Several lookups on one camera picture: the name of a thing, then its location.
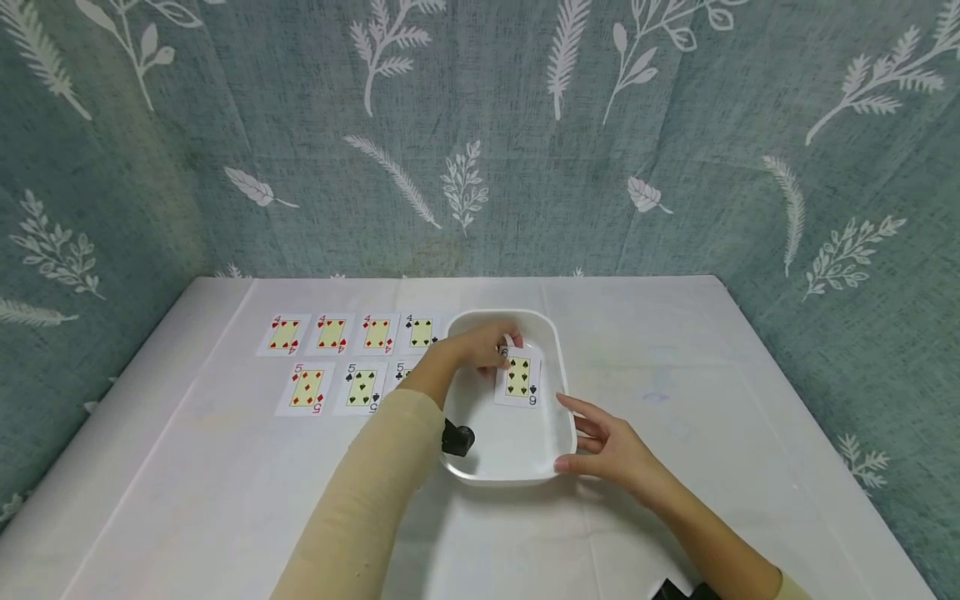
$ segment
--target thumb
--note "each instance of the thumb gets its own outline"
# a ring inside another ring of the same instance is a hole
[[[500,353],[498,348],[494,348],[484,357],[485,362],[487,362],[491,367],[497,367],[498,369],[509,369],[510,360]]]
[[[553,469],[558,473],[573,473],[576,475],[596,475],[598,457],[586,454],[565,454],[553,462]]]

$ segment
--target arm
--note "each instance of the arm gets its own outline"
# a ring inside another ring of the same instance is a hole
[[[588,453],[561,456],[558,472],[594,475],[629,492],[666,524],[721,598],[809,600],[657,460],[628,422],[574,397],[557,399],[583,415],[574,418],[577,447]]]
[[[454,373],[465,364],[502,367],[511,322],[483,325],[426,352],[350,444],[307,521],[271,600],[375,600],[396,528],[440,454],[442,412]]]

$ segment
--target person's left hand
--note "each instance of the person's left hand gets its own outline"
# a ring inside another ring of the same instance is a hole
[[[478,325],[459,335],[444,340],[462,365],[472,365],[480,372],[489,374],[495,369],[506,369],[507,359],[500,354],[504,336],[508,335],[517,348],[523,347],[523,336],[510,319]]]

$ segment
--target white leaf print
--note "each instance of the white leaf print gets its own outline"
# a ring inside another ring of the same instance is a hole
[[[613,106],[613,99],[616,98],[616,95],[620,93],[624,87],[631,84],[645,84],[657,75],[656,68],[646,68],[656,48],[648,50],[640,57],[640,60],[633,62],[636,48],[641,39],[657,29],[663,29],[670,35],[670,39],[678,49],[682,52],[693,52],[697,49],[697,37],[688,27],[672,27],[671,23],[673,23],[673,21],[693,14],[700,9],[706,9],[710,26],[717,31],[728,31],[733,29],[733,14],[726,9],[717,8],[717,4],[732,7],[746,4],[748,1],[749,0],[695,0],[687,3],[686,0],[669,0],[666,8],[660,13],[660,17],[655,18],[660,8],[660,0],[649,0],[649,2],[647,0],[631,0],[630,9],[635,26],[634,42],[630,46],[629,52],[625,53],[624,51],[629,41],[626,30],[619,23],[614,25],[613,45],[616,46],[617,52],[620,54],[620,70],[616,78],[616,85],[613,86],[610,100],[607,102],[607,110],[603,115],[603,124],[607,125],[607,119],[610,117],[610,109]]]
[[[140,38],[140,57],[146,59],[156,52],[156,24],[151,23],[147,29],[143,30],[143,37]]]
[[[19,493],[15,493],[10,502],[7,502],[3,505],[3,510],[0,511],[0,523],[9,521],[16,515],[20,509],[23,507],[23,496]]]
[[[0,323],[52,327],[64,321],[76,321],[78,318],[78,315],[66,317],[56,310],[36,308],[24,302],[0,298]]]
[[[580,38],[587,26],[587,16],[589,14],[590,0],[561,0],[558,7],[559,23],[553,35],[550,64],[546,69],[547,91],[553,96],[553,117],[557,121],[561,117],[560,102],[564,97],[566,87],[570,84],[570,78],[573,76],[573,67],[577,64]],[[616,36],[617,32],[614,27],[614,43],[618,43]]]
[[[414,62],[406,57],[388,57],[376,69],[376,72],[384,77],[393,77],[412,71]]]
[[[361,137],[359,135],[348,135],[344,137],[344,140],[350,146],[353,146],[363,154],[369,156],[373,160],[376,160],[381,167],[387,170],[387,173],[390,174],[391,178],[394,180],[396,187],[400,189],[400,193],[403,194],[403,197],[407,199],[407,202],[410,203],[410,206],[417,211],[417,214],[437,229],[442,229],[437,223],[436,219],[433,218],[433,212],[430,211],[430,207],[426,205],[426,201],[423,199],[423,196],[420,194],[420,191],[410,180],[410,176],[406,174],[403,169],[396,164],[392,158],[387,156],[387,153],[383,152],[376,144],[371,142],[366,137]]]
[[[246,194],[248,198],[260,206],[266,206],[267,204],[276,200],[285,206],[290,206],[291,208],[300,208],[300,206],[297,204],[290,204],[288,202],[284,202],[280,198],[277,198],[274,196],[274,190],[269,184],[258,181],[256,178],[247,175],[243,171],[224,167],[224,173],[227,174],[227,177],[229,177],[230,181],[233,181],[234,185],[240,188],[241,192]]]
[[[786,199],[786,250],[783,251],[783,274],[790,277],[790,265],[797,255],[800,240],[804,236],[806,209],[804,194],[797,184],[797,177],[785,162],[775,156],[764,156],[763,164],[767,171],[777,179],[783,197]]]
[[[623,23],[613,24],[613,45],[620,54],[627,51],[627,30],[624,29]]]
[[[370,24],[370,34],[373,37],[372,44],[363,25],[357,22],[350,24],[350,37],[353,38],[353,46],[367,65],[367,83],[364,85],[363,106],[369,116],[373,116],[371,106],[373,78],[378,74],[384,77],[393,77],[413,70],[413,61],[404,57],[389,57],[381,64],[380,60],[387,47],[394,43],[400,48],[425,46],[431,41],[430,35],[426,31],[417,27],[403,27],[403,19],[407,17],[407,13],[414,7],[425,13],[443,12],[446,10],[446,2],[445,0],[400,0],[399,11],[392,25],[390,24],[390,13],[383,0],[371,0],[371,6],[373,11],[373,21]]]
[[[453,209],[453,218],[461,225],[464,235],[467,226],[473,223],[471,212],[480,212],[483,204],[489,200],[488,188],[478,188],[483,181],[478,177],[477,159],[480,158],[480,142],[467,144],[466,155],[456,155],[456,160],[446,160],[446,174],[440,179],[444,183],[446,203]]]
[[[870,221],[864,219],[858,229],[856,227],[856,217],[852,217],[844,228],[843,235],[836,230],[830,233],[830,241],[826,242],[813,259],[813,270],[806,273],[806,297],[814,294],[822,296],[826,292],[828,283],[834,290],[842,290],[846,284],[847,287],[856,288],[860,283],[870,278],[870,275],[857,271],[857,265],[869,265],[870,255],[876,250],[866,248],[868,244],[877,244],[883,241],[885,237],[891,237],[897,234],[897,230],[906,223],[906,219],[894,219],[887,216],[879,225],[875,227]]]
[[[252,279],[249,275],[244,275],[240,269],[233,263],[227,263],[227,270],[218,271],[213,274],[215,277],[226,278],[226,279]]]
[[[837,438],[839,440],[838,452],[844,465],[853,475],[853,479],[861,482],[864,493],[868,496],[870,492],[867,488],[877,490],[887,485],[886,479],[877,473],[879,470],[885,470],[890,462],[890,457],[886,452],[871,451],[863,455],[860,460],[860,442],[855,435],[844,434]]]
[[[26,200],[20,206],[33,218],[22,221],[20,228],[28,235],[10,236],[14,244],[28,252],[23,263],[39,265],[37,270],[41,275],[72,286],[77,294],[89,292],[100,300],[106,300],[97,292],[100,278],[89,274],[96,260],[91,256],[93,244],[89,243],[86,234],[81,233],[76,243],[68,244],[73,231],[62,228],[59,223],[54,224],[53,230],[48,229],[50,220],[43,212],[43,203],[29,189],[25,190],[24,196]]]
[[[62,96],[84,119],[93,117],[86,111],[73,91],[73,82],[66,69],[60,50],[43,31],[39,14],[31,0],[0,0],[0,20],[27,60],[30,70],[40,78],[55,96]]]
[[[937,15],[937,31],[933,35],[937,46],[950,45],[950,39],[960,29],[960,0],[945,2],[944,8]]]
[[[673,214],[672,210],[660,204],[660,191],[644,180],[635,177],[627,179],[627,193],[630,194],[630,199],[640,212],[647,212],[656,206],[668,215]]]
[[[205,0],[205,2],[207,4],[226,3],[224,0]],[[139,56],[137,55],[138,48],[134,43],[135,38],[131,34],[129,13],[132,8],[140,4],[140,0],[110,0],[109,4],[116,14],[118,21],[114,21],[103,9],[90,2],[90,0],[74,0],[74,3],[88,19],[109,31],[117,42],[119,42],[124,50],[124,54],[130,58],[133,73],[136,75],[137,82],[140,84],[140,93],[143,94],[147,108],[150,112],[153,112],[154,102],[150,98],[150,92],[147,91],[144,77],[153,67],[172,63],[176,53],[171,46],[163,46],[158,52],[156,51],[156,24],[149,23],[140,35]],[[192,29],[203,25],[203,22],[197,18],[197,15],[173,0],[144,0],[143,4],[154,8],[157,12],[181,27]]]
[[[146,0],[146,3],[183,28],[193,29],[203,25],[203,22],[197,18],[196,14],[173,0]]]
[[[841,85],[843,97],[839,104],[827,112],[806,134],[806,145],[809,146],[814,136],[826,125],[830,119],[846,108],[852,108],[857,114],[893,114],[901,106],[900,102],[890,96],[868,95],[877,87],[897,83],[900,90],[917,90],[927,93],[944,88],[944,80],[936,72],[922,70],[920,67],[944,54],[956,52],[960,59],[960,35],[955,30],[960,24],[960,0],[948,0],[937,19],[937,30],[934,34],[934,44],[930,50],[913,60],[920,40],[920,30],[910,28],[898,40],[897,46],[890,57],[880,57],[873,66],[870,79],[866,78],[866,67],[870,59],[860,55],[853,60],[847,69],[847,76]]]

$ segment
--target beige sleeve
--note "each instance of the beige sleeve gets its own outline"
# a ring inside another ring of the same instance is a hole
[[[377,600],[396,528],[443,432],[429,396],[387,394],[333,472],[271,600]]]
[[[810,596],[789,575],[782,571],[780,574],[783,575],[783,583],[780,584],[780,593],[774,600],[810,600]]]

